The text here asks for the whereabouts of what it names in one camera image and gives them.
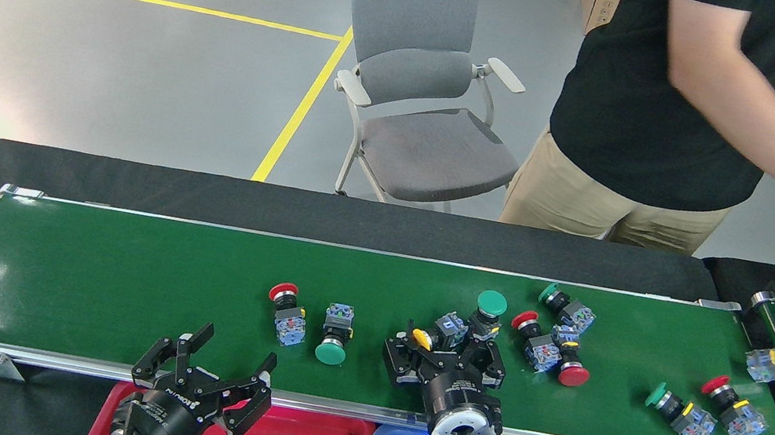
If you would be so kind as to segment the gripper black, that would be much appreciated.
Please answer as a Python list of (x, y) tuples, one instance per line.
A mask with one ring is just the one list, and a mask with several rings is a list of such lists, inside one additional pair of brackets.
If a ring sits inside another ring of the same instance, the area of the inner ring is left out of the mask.
[(506, 377), (496, 341), (466, 334), (457, 347), (424, 348), (413, 320), (405, 332), (384, 341), (385, 366), (395, 385), (419, 383), (430, 435), (502, 435), (500, 400), (485, 392), (499, 389)]
[[(226, 435), (245, 435), (269, 411), (275, 353), (265, 356), (248, 377), (220, 381), (192, 373), (188, 359), (213, 338), (214, 329), (209, 322), (194, 333), (160, 338), (132, 366), (133, 383), (153, 387), (126, 398), (120, 435), (203, 435), (213, 421)], [(172, 359), (175, 371), (161, 371)]]

